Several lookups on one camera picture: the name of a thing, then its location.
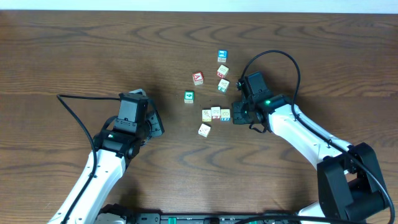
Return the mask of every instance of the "green block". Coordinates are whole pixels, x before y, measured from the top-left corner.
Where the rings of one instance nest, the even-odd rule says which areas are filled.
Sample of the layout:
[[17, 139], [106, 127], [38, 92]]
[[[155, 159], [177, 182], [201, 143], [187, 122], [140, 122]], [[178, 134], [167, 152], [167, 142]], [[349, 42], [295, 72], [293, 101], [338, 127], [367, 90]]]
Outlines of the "green block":
[[177, 224], [177, 218], [169, 218], [169, 224]]
[[185, 91], [184, 100], [193, 100], [194, 97], [195, 94], [193, 93], [193, 91]]

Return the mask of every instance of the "wood grain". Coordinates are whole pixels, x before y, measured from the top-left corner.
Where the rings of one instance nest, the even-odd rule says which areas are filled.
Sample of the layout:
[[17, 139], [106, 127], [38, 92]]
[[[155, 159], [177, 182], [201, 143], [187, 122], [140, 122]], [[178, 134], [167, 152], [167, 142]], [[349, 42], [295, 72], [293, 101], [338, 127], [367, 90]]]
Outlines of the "wood grain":
[[[216, 53], [227, 49], [231, 86], [217, 91]], [[302, 69], [298, 105], [315, 122], [377, 152], [398, 205], [398, 16], [173, 12], [0, 12], [0, 223], [44, 223], [79, 177], [90, 151], [57, 93], [115, 96], [143, 88], [165, 134], [132, 161], [106, 203], [164, 212], [298, 210], [317, 200], [312, 166], [283, 139], [212, 123], [201, 109], [239, 100], [234, 82], [270, 49]], [[205, 84], [193, 86], [201, 70]], [[291, 95], [295, 71], [281, 55], [260, 58], [276, 93]], [[194, 90], [193, 105], [183, 92]], [[67, 100], [91, 134], [117, 102]], [[369, 221], [385, 223], [388, 212]]]

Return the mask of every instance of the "white arm segment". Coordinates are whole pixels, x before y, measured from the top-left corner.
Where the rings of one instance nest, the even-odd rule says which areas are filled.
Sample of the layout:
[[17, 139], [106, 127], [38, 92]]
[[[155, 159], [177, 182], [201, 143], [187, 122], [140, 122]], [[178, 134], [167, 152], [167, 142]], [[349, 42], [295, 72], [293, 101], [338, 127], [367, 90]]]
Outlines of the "white arm segment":
[[[97, 153], [97, 170], [95, 172], [96, 177], [92, 178], [90, 184], [87, 186], [83, 195], [80, 197], [78, 203], [70, 214], [70, 219], [67, 223], [94, 223], [95, 218], [100, 211], [100, 208], [104, 204], [106, 196], [112, 189], [113, 185], [123, 176], [126, 170], [126, 163], [124, 158], [116, 157], [115, 152], [110, 152], [100, 149]], [[77, 183], [73, 187], [69, 196], [64, 201], [60, 209], [51, 218], [49, 223], [59, 224], [65, 217], [66, 212], [70, 208], [70, 205], [75, 200], [76, 196], [80, 192], [81, 188], [86, 183], [88, 176], [93, 168], [93, 152], [88, 156], [88, 161], [78, 179]]]
[[[300, 115], [301, 120], [312, 129], [316, 130], [327, 139], [331, 139], [343, 149], [348, 150], [347, 146], [349, 146], [350, 143], [334, 137], [314, 123], [300, 111], [297, 105], [295, 105], [294, 108], [297, 115]], [[324, 157], [335, 157], [341, 154], [337, 149], [329, 146], [325, 141], [305, 128], [300, 122], [296, 121], [290, 105], [284, 105], [275, 109], [275, 112], [269, 115], [269, 124], [272, 132], [291, 143], [294, 148], [310, 161], [315, 169], [317, 169], [317, 164], [322, 162]]]

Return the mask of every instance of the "toy block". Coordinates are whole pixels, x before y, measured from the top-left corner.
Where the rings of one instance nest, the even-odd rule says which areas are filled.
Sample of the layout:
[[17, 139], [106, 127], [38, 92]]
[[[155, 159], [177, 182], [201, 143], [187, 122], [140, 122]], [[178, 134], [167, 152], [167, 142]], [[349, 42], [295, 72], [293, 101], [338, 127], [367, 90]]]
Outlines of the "toy block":
[[201, 124], [198, 134], [200, 134], [201, 136], [207, 138], [207, 135], [209, 135], [211, 127], [207, 126], [205, 124]]
[[217, 58], [217, 61], [218, 61], [218, 62], [226, 62], [227, 56], [228, 56], [228, 51], [226, 51], [226, 50], [219, 50], [219, 51], [218, 51], [218, 58]]
[[201, 120], [203, 122], [210, 122], [211, 121], [211, 110], [202, 110], [201, 111]]
[[231, 119], [230, 109], [221, 109], [221, 119], [220, 121], [229, 121]]
[[202, 72], [196, 72], [192, 75], [193, 84], [201, 85], [203, 84], [203, 74]]
[[225, 78], [228, 74], [229, 68], [227, 66], [221, 65], [217, 70], [217, 76], [220, 78]]
[[218, 90], [225, 93], [226, 89], [228, 88], [228, 85], [229, 85], [229, 81], [227, 81], [225, 79], [221, 79], [220, 83], [218, 84]]
[[219, 106], [211, 108], [211, 118], [220, 119], [221, 118], [221, 108]]
[[193, 91], [185, 91], [184, 102], [185, 103], [193, 103], [194, 97], [195, 97], [195, 95], [194, 95]]

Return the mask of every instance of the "black cable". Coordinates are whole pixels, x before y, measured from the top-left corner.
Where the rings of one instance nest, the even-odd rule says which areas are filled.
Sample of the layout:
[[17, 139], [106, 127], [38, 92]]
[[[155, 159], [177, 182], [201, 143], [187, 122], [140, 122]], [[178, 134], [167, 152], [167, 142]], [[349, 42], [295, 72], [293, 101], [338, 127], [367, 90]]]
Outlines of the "black cable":
[[244, 70], [242, 72], [241, 78], [244, 77], [244, 75], [246, 73], [246, 70], [249, 68], [250, 64], [252, 64], [255, 59], [259, 58], [262, 55], [269, 54], [269, 53], [279, 53], [279, 54], [285, 55], [286, 57], [288, 57], [293, 62], [294, 66], [295, 66], [295, 68], [297, 70], [297, 84], [296, 84], [296, 89], [294, 91], [293, 101], [292, 101], [292, 105], [291, 105], [292, 106], [292, 113], [293, 113], [294, 118], [297, 121], [299, 121], [304, 127], [306, 127], [308, 130], [310, 130], [313, 134], [318, 136], [320, 139], [322, 139], [323, 141], [327, 142], [329, 145], [333, 146], [335, 149], [339, 150], [342, 154], [346, 155], [359, 168], [361, 168], [363, 171], [365, 171], [365, 173], [367, 173], [367, 175], [373, 181], [375, 181], [375, 183], [379, 187], [380, 191], [382, 192], [383, 196], [385, 196], [385, 198], [387, 199], [387, 204], [390, 207], [390, 220], [389, 220], [388, 224], [393, 224], [394, 220], [395, 220], [395, 217], [396, 217], [396, 211], [394, 209], [394, 203], [392, 202], [392, 199], [391, 199], [390, 195], [388, 194], [387, 190], [383, 187], [383, 185], [380, 183], [380, 181], [372, 174], [372, 172], [366, 166], [364, 166], [361, 162], [359, 162], [354, 156], [352, 156], [346, 150], [344, 150], [343, 148], [341, 148], [338, 145], [336, 145], [335, 143], [333, 143], [333, 141], [331, 139], [328, 139], [328, 138], [322, 136], [320, 133], [316, 132], [309, 125], [307, 125], [304, 121], [302, 121], [300, 116], [296, 113], [296, 111], [294, 109], [294, 105], [295, 105], [297, 94], [298, 94], [299, 88], [300, 88], [301, 73], [300, 73], [299, 65], [297, 64], [297, 62], [294, 60], [294, 58], [292, 56], [290, 56], [288, 53], [285, 53], [285, 52], [283, 52], [281, 50], [268, 50], [268, 51], [265, 51], [263, 53], [260, 53], [260, 54], [258, 54], [257, 56], [255, 56], [253, 59], [251, 59], [249, 61], [249, 63], [246, 65], [246, 67], [244, 68]]
[[117, 117], [117, 116], [112, 116], [112, 117], [108, 118], [108, 119], [105, 121], [104, 125], [102, 126], [101, 130], [107, 129], [108, 126], [109, 126], [109, 125], [113, 122], [113, 120], [115, 120], [116, 118], [118, 118], [118, 117]]
[[249, 129], [250, 129], [250, 130], [255, 130], [255, 131], [257, 131], [258, 133], [261, 133], [261, 134], [264, 134], [264, 133], [267, 132], [267, 128], [264, 128], [262, 131], [260, 131], [258, 128], [254, 128], [253, 125], [254, 125], [254, 123], [251, 123], [251, 124], [249, 125]]
[[93, 170], [91, 171], [90, 175], [88, 176], [88, 179], [87, 179], [86, 183], [81, 188], [81, 190], [78, 193], [78, 195], [76, 196], [75, 200], [70, 205], [70, 207], [68, 209], [68, 212], [65, 214], [65, 217], [63, 218], [63, 220], [61, 222], [61, 224], [66, 224], [67, 221], [69, 220], [69, 216], [70, 216], [71, 212], [75, 208], [75, 206], [76, 206], [77, 202], [79, 201], [80, 197], [83, 195], [83, 193], [86, 190], [88, 184], [91, 182], [92, 178], [95, 177], [95, 171], [96, 171], [96, 168], [97, 168], [97, 154], [96, 154], [96, 151], [95, 151], [93, 138], [91, 137], [90, 133], [88, 132], [86, 126], [81, 122], [80, 118], [75, 114], [75, 112], [73, 112], [72, 109], [70, 109], [70, 107], [62, 100], [62, 97], [75, 98], [75, 99], [85, 99], [85, 100], [118, 100], [118, 101], [120, 101], [120, 99], [119, 98], [111, 98], [111, 97], [70, 96], [70, 95], [60, 95], [60, 94], [57, 95], [57, 98], [61, 102], [61, 104], [74, 117], [74, 119], [77, 121], [77, 123], [80, 125], [80, 127], [85, 132], [85, 134], [86, 134], [86, 136], [87, 136], [87, 138], [88, 138], [88, 140], [90, 142], [91, 150], [93, 151]]
[[307, 222], [323, 222], [323, 223], [333, 223], [333, 224], [359, 224], [358, 222], [352, 222], [347, 220], [340, 220], [334, 218], [323, 218], [323, 217], [305, 217], [305, 216], [296, 216], [296, 215], [262, 215], [258, 217], [247, 218], [245, 220], [241, 220], [236, 222], [235, 224], [246, 224], [254, 221], [263, 221], [263, 220], [288, 220], [288, 221], [307, 221]]

